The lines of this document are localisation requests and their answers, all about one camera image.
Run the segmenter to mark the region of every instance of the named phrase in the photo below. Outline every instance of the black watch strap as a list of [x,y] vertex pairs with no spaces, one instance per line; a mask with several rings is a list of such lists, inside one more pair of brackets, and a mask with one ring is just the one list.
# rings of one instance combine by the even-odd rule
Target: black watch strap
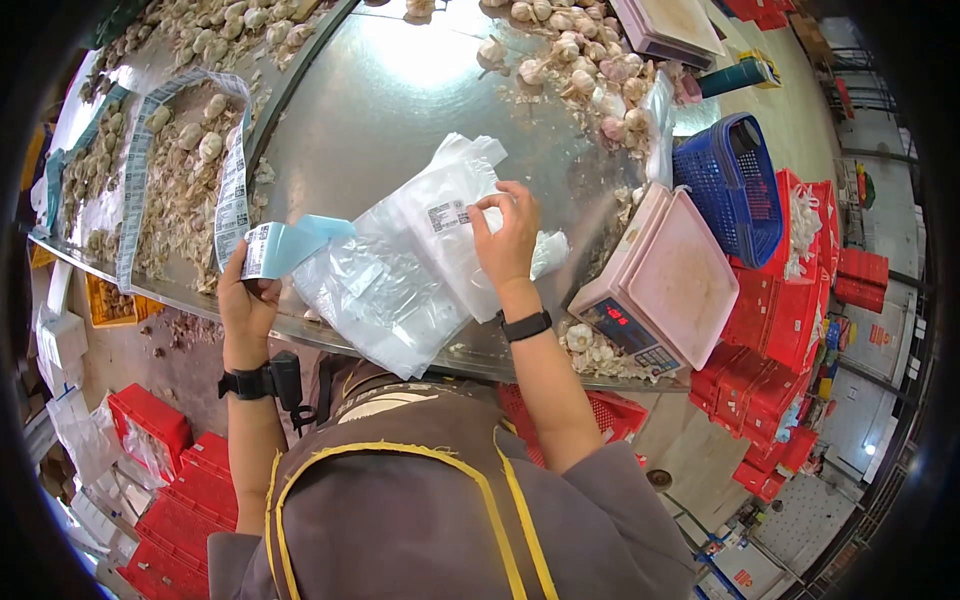
[[550,313],[545,310],[525,319],[520,319],[516,323],[507,323],[502,310],[497,315],[500,317],[500,328],[503,329],[503,334],[507,337],[508,342],[519,342],[531,338],[553,326]]
[[270,373],[270,363],[264,363],[253,371],[224,372],[217,383],[218,397],[233,392],[241,400],[259,400],[264,396],[276,396],[274,377]]

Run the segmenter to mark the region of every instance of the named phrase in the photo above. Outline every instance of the hand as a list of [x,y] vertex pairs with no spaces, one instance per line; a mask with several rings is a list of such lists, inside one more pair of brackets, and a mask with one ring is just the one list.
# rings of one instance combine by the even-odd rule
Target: hand
[[[279,279],[240,279],[247,258],[247,241],[240,240],[217,285],[220,318],[224,320],[224,371],[259,369],[269,358],[267,336],[274,325]],[[247,287],[259,291],[251,293]]]
[[[530,190],[516,181],[498,181],[496,189],[504,194],[488,196],[467,207],[473,223],[473,245],[480,266],[490,278],[498,295],[524,281],[530,283],[537,231],[540,230],[540,205]],[[496,206],[503,213],[503,228],[490,233],[483,210]]]

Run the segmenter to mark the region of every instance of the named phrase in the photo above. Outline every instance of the red digital numbers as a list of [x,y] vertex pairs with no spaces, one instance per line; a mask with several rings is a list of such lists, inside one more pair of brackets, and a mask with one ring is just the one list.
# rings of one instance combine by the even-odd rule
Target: red digital numbers
[[613,317],[613,319],[621,325],[625,325],[630,322],[630,320],[623,316],[623,313],[610,305],[607,305],[607,314]]

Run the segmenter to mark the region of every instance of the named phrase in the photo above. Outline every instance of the stack of plastic bags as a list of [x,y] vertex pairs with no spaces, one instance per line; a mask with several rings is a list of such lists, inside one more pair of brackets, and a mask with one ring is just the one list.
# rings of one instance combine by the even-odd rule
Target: stack of plastic bags
[[[484,135],[451,133],[430,164],[293,272],[300,297],[369,360],[398,376],[423,375],[469,321],[500,309],[473,247],[467,205],[498,193],[493,167],[507,156]],[[484,212],[491,231],[497,208]],[[540,232],[531,278],[569,253],[562,232]]]

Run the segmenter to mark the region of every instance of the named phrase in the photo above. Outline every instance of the stainless steel table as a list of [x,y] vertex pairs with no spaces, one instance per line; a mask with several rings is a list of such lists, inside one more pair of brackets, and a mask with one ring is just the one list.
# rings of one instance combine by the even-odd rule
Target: stainless steel table
[[[541,94],[537,104],[516,101],[521,92],[540,92],[522,83],[516,66],[544,50],[547,41],[513,27],[505,18],[509,5],[501,9],[472,2],[439,6],[429,23],[413,24],[403,20],[402,2],[361,5],[336,29],[305,73],[285,107],[285,118],[276,124],[266,145],[264,156],[276,170],[276,184],[260,186],[270,198],[263,220],[294,223],[306,213],[355,219],[419,172],[449,132],[496,137],[509,153],[496,169],[498,176],[528,184],[542,205],[542,227],[562,229],[572,247],[566,264],[537,282],[556,322],[622,230],[613,190],[638,187],[642,171],[626,153],[612,153],[597,143],[595,127],[581,130],[574,112],[555,91]],[[479,44],[489,34],[511,50],[509,75],[485,71],[477,61]],[[134,114],[143,93],[166,79],[162,71],[169,60],[165,49],[148,48],[121,67],[120,83],[137,92],[128,101]],[[267,60],[241,63],[236,71],[249,80],[256,68],[263,71],[264,87],[280,82],[280,74]],[[81,79],[78,76],[75,86]],[[71,99],[75,93],[76,89],[70,90]],[[67,108],[74,104],[68,101]],[[60,125],[58,133],[60,128],[83,128],[82,110],[66,116],[68,123],[72,119],[80,125]],[[698,113],[697,119],[704,117]],[[71,146],[68,141],[63,142],[66,148]],[[79,245],[91,228],[111,228],[110,219],[113,223],[119,219],[119,193],[90,210],[91,215],[99,215],[87,219],[92,225],[81,214],[73,239],[37,242],[84,270],[114,280],[112,263],[91,260]],[[134,273],[132,283],[143,296],[219,319],[216,299],[190,290],[188,279],[154,281]],[[282,314],[272,334],[355,354],[335,331],[301,318],[306,308],[292,286],[286,286],[280,301]],[[443,350],[436,368],[514,380],[509,349],[496,324],[471,323],[452,344],[463,347]],[[657,385],[609,377],[586,377],[584,383],[612,390],[687,389],[669,378]]]

